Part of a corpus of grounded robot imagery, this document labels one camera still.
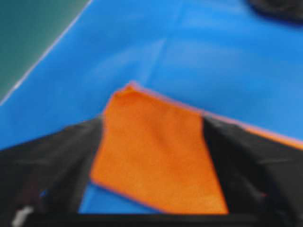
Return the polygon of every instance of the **blue sheet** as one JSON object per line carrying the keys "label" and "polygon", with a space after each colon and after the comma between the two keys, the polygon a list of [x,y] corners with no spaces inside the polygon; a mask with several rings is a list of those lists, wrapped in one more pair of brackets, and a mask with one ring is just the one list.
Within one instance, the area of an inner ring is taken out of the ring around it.
{"label": "blue sheet", "polygon": [[[303,140],[302,40],[244,0],[95,0],[0,106],[0,148],[93,118],[130,80]],[[126,212],[116,196],[89,185],[80,211]]]}

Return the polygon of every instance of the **dark object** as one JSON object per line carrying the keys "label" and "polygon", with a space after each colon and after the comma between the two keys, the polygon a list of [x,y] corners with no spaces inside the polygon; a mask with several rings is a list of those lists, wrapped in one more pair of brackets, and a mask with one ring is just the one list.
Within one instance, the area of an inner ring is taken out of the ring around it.
{"label": "dark object", "polygon": [[10,179],[1,189],[1,226],[31,205],[24,227],[303,227],[301,150],[211,117],[203,130],[229,215],[76,214],[100,141],[97,118],[0,153],[1,179]]}
{"label": "dark object", "polygon": [[24,227],[253,227],[253,215],[31,215]]}
{"label": "dark object", "polygon": [[265,15],[277,19],[303,23],[302,0],[248,0],[253,8]]}
{"label": "dark object", "polygon": [[101,123],[96,118],[0,151],[0,226],[8,226],[28,205],[38,213],[78,211]]}
{"label": "dark object", "polygon": [[204,135],[231,213],[303,226],[303,151],[210,117]]}

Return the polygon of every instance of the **white edge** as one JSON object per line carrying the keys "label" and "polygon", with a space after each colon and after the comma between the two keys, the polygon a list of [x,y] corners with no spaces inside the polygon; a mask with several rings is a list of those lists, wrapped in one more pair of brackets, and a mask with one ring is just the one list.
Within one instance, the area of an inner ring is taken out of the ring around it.
{"label": "white edge", "polygon": [[50,45],[41,55],[41,57],[23,74],[23,76],[15,83],[15,85],[8,91],[8,93],[2,98],[0,101],[0,106],[3,105],[8,98],[12,95],[12,93],[20,87],[25,79],[27,79],[28,75],[31,71],[42,61],[46,55],[53,49],[54,46],[61,40],[61,38],[68,32],[68,30],[77,22],[83,11],[91,4],[93,0],[89,0],[83,9],[78,13],[78,15],[72,20],[72,22],[64,29],[64,31],[55,39],[52,45]]}

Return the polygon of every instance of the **blue fabric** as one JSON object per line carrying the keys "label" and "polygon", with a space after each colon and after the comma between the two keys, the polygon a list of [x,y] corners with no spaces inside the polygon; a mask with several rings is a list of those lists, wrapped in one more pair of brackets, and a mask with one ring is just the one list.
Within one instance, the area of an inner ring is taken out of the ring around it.
{"label": "blue fabric", "polygon": [[[130,80],[303,139],[302,40],[301,27],[262,18],[244,0],[95,0],[0,107],[0,148],[93,118]],[[107,212],[102,196],[108,212],[126,212],[93,185],[81,211]]]}
{"label": "blue fabric", "polygon": [[80,213],[155,214],[159,211],[136,203],[104,188],[90,184],[82,201]]}

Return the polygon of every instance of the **orange cloth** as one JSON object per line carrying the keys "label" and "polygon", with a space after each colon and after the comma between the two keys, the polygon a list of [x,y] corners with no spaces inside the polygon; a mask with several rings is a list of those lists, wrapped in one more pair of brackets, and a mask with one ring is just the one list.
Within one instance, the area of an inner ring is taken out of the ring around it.
{"label": "orange cloth", "polygon": [[199,111],[128,86],[104,116],[94,183],[164,212],[228,213]]}

